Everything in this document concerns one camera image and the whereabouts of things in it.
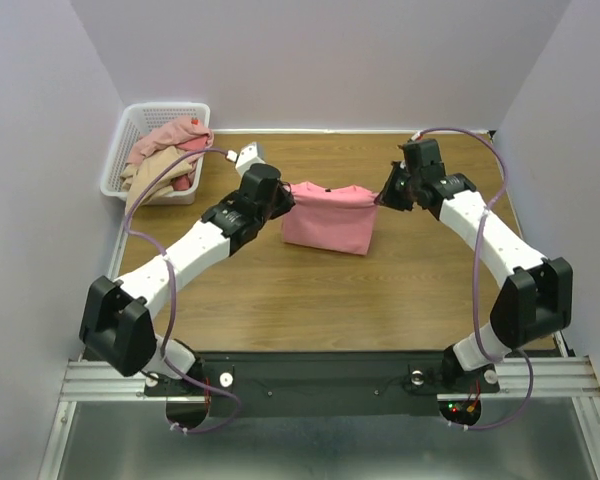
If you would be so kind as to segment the bright pink t shirt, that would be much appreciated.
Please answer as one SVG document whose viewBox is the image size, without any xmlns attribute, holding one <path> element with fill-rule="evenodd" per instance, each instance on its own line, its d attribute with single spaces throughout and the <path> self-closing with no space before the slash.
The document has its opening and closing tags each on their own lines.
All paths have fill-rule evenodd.
<svg viewBox="0 0 600 480">
<path fill-rule="evenodd" d="M 291 184 L 295 205 L 282 217 L 285 243 L 365 256 L 376 222 L 377 194 L 357 185 L 327 189 Z"/>
</svg>

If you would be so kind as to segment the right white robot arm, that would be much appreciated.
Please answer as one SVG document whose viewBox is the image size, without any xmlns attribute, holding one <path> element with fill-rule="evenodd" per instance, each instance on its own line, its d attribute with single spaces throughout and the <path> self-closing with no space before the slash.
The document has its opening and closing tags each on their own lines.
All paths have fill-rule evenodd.
<svg viewBox="0 0 600 480">
<path fill-rule="evenodd" d="M 479 289 L 482 267 L 500 288 L 488 322 L 475 319 L 473 333 L 443 353 L 441 381 L 462 390 L 475 380 L 477 370 L 570 325 L 573 268 L 564 258 L 551 259 L 522 240 L 465 175 L 447 173 L 436 140 L 416 133 L 400 148 L 404 158 L 393 163 L 376 204 L 429 212 L 472 248 L 472 289 Z"/>
</svg>

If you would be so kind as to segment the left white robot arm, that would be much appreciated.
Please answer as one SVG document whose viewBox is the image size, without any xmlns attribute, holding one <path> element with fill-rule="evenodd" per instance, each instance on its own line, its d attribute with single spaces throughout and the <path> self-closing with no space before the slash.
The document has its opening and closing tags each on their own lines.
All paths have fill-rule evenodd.
<svg viewBox="0 0 600 480">
<path fill-rule="evenodd" d="M 136 270 L 89 287 L 79 339 L 124 377 L 152 360 L 164 364 L 168 382 L 179 393 L 202 388 L 231 399 L 231 392 L 202 383 L 203 371 L 187 350 L 188 360 L 168 358 L 169 333 L 158 339 L 153 317 L 165 304 L 176 305 L 177 292 L 209 267 L 234 255 L 254 240 L 267 221 L 288 213 L 294 202 L 272 165 L 256 163 L 242 174 L 239 188 L 208 209 L 171 247 Z"/>
</svg>

